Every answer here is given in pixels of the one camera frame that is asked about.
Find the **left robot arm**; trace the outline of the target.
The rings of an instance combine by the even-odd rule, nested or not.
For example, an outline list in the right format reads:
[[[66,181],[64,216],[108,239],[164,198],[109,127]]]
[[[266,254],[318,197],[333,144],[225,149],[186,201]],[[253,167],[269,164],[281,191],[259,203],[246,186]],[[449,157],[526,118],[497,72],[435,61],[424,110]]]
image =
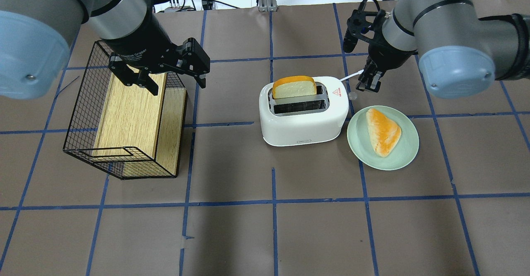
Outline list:
[[[156,96],[151,74],[175,72],[206,87],[210,58],[194,38],[171,42],[153,13],[170,0],[0,0],[1,95],[45,95],[70,58],[82,24],[88,23],[112,54],[108,68],[125,86]]]

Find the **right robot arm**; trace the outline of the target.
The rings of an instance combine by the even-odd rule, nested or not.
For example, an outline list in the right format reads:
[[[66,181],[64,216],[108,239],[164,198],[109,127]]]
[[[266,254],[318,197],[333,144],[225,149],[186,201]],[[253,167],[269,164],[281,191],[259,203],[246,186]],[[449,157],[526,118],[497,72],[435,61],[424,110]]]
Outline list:
[[[377,92],[413,53],[431,95],[475,95],[494,81],[529,78],[529,17],[477,17],[472,0],[399,0],[375,22],[358,89]]]

